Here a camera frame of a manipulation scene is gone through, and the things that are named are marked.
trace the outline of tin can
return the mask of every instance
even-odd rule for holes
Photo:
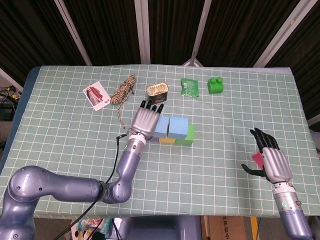
[[[167,100],[168,85],[165,82],[161,82],[146,88],[148,94],[148,100],[152,101],[152,104],[158,104]]]

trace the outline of rope bundle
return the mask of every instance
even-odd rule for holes
[[[120,116],[120,108],[128,99],[129,92],[132,91],[134,94],[134,86],[136,83],[136,76],[134,74],[130,74],[128,79],[125,80],[120,87],[115,91],[115,93],[111,96],[110,103],[111,104],[120,104],[118,107],[118,119],[121,126],[125,129],[126,126],[124,125],[122,118]]]

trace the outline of printed picture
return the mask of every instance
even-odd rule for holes
[[[104,90],[99,81],[85,88],[83,93],[86,95],[96,111],[110,103],[110,96]]]

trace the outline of grid pattern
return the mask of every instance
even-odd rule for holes
[[[102,202],[88,213],[98,216],[240,215],[278,216],[272,185],[242,169],[256,169],[257,151],[249,129],[275,136],[287,153],[293,184],[306,215],[320,215],[320,163],[308,130],[295,80],[232,68],[165,65],[43,66],[0,177],[1,202],[10,177],[26,165],[54,173],[105,181],[111,174],[116,136],[123,133],[117,105],[94,111],[82,90],[100,81],[111,96],[135,74],[135,94],[121,110],[129,126],[146,87],[166,82],[163,115],[187,117],[195,125],[191,147],[149,142],[122,204]],[[210,95],[207,81],[223,77],[222,94]],[[199,81],[199,97],[181,96],[181,78]],[[120,143],[120,155],[126,139]],[[42,197],[36,217],[75,218],[89,204]]]

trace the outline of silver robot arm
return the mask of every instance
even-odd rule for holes
[[[98,201],[123,203],[131,196],[132,180],[136,173],[146,139],[155,131],[163,104],[156,112],[151,101],[143,101],[131,124],[127,147],[120,158],[116,182],[104,183],[93,178],[55,174],[39,166],[25,166],[11,177],[4,193],[0,218],[0,240],[33,240],[34,212],[40,197],[52,195],[63,202]]]
[[[250,130],[254,135],[259,151],[262,154],[263,169],[252,170],[245,164],[243,169],[250,175],[266,177],[273,184],[273,198],[278,208],[286,234],[294,240],[312,240],[313,234],[301,208],[295,188],[289,181],[292,179],[288,158],[279,149],[277,141],[271,135],[255,128]]]

